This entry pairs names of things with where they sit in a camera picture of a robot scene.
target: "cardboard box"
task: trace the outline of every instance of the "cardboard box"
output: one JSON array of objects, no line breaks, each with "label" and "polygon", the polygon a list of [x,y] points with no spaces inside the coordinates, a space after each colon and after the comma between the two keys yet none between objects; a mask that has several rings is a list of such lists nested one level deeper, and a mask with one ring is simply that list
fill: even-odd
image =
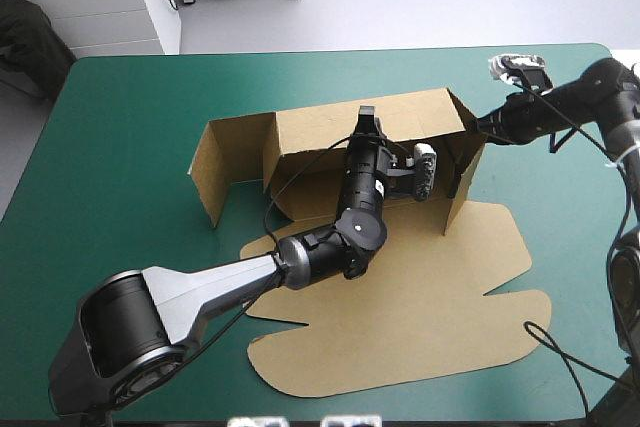
[{"label": "cardboard box", "polygon": [[[210,121],[191,176],[213,224],[232,182],[262,178],[277,192],[310,158],[353,132],[360,105],[375,106],[389,139],[409,149],[416,142],[434,147],[435,189],[419,204],[385,201],[389,235],[366,275],[276,289],[251,307],[251,316],[299,327],[252,341],[256,372],[281,392],[322,397],[529,354],[537,342],[522,323],[548,327],[551,302],[538,290],[488,295],[526,272],[531,258],[506,207],[466,200],[485,137],[474,133],[474,116],[447,89]],[[345,148],[328,153],[279,197],[293,222],[278,237],[334,220]],[[241,257],[273,248],[263,237],[245,245]]]},{"label": "cardboard box", "polygon": [[[387,137],[411,150],[428,142],[438,154],[435,189],[429,201],[451,199],[443,232],[464,202],[485,136],[470,133],[474,116],[447,89],[359,99],[315,107],[209,121],[190,174],[215,226],[233,182],[263,179],[277,192],[314,155],[350,135],[361,105],[373,105]],[[335,212],[346,143],[293,183],[277,201],[291,220]],[[388,200],[387,205],[414,202]]]}]

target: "white drawer cabinet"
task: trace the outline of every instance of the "white drawer cabinet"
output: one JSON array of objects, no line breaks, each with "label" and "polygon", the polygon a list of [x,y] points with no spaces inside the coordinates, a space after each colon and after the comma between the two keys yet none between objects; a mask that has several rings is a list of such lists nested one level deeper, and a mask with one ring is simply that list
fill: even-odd
[{"label": "white drawer cabinet", "polygon": [[28,1],[77,57],[180,53],[180,17],[169,0]]}]

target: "black robotic arm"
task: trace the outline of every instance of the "black robotic arm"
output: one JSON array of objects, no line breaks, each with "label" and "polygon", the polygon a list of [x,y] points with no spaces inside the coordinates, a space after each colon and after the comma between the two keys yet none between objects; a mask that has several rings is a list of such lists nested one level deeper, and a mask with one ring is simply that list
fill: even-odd
[{"label": "black robotic arm", "polygon": [[49,370],[56,413],[80,425],[109,423],[201,352],[209,320],[262,293],[301,289],[342,272],[364,274],[387,238],[385,197],[423,201],[436,153],[416,144],[400,166],[374,108],[362,106],[346,149],[336,220],[284,237],[273,252],[195,273],[162,267],[117,274],[78,302],[71,332]]},{"label": "black robotic arm", "polygon": [[[581,125],[595,122],[604,141],[603,153],[621,171],[640,220],[640,80],[612,58],[598,60],[580,78],[559,87],[553,87],[544,69],[544,60],[535,55],[504,54],[491,59],[493,77],[518,85],[523,92],[509,95],[504,105],[478,119],[478,130],[499,145],[523,145],[549,135],[549,150],[555,153]],[[566,129],[568,133],[556,142],[556,133]],[[618,239],[607,265],[618,341],[631,354],[636,370],[640,369],[636,365],[640,351],[639,232],[636,226]]]}]

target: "gray floor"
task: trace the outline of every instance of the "gray floor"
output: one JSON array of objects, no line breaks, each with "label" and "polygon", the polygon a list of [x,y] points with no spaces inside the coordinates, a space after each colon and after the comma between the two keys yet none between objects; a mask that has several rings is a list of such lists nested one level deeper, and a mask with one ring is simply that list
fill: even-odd
[{"label": "gray floor", "polygon": [[[183,53],[599,42],[638,59],[637,0],[197,0]],[[0,218],[48,106],[0,86]]]}]

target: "green tabletop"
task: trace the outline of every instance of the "green tabletop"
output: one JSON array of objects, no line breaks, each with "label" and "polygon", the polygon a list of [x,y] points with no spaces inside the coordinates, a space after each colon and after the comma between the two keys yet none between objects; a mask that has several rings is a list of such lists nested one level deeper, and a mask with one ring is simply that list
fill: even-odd
[{"label": "green tabletop", "polygon": [[[448,86],[477,115],[511,90],[487,59],[539,53],[556,84],[609,55],[599,45],[113,57],[74,67],[0,224],[0,418],[51,418],[47,369],[75,303],[112,273],[192,271],[237,259],[262,235],[259,182],[232,188],[213,230],[186,175],[211,118]],[[488,146],[470,198],[506,204],[533,257],[499,291],[542,289],[568,351],[624,370],[604,258],[624,207],[616,172],[581,138]],[[559,419],[581,415],[561,360],[543,348],[508,366],[324,399],[281,394],[253,371],[250,340],[284,324],[241,322],[166,387],[116,418],[206,420],[378,412],[388,420]],[[609,381],[579,370],[593,403]]]}]

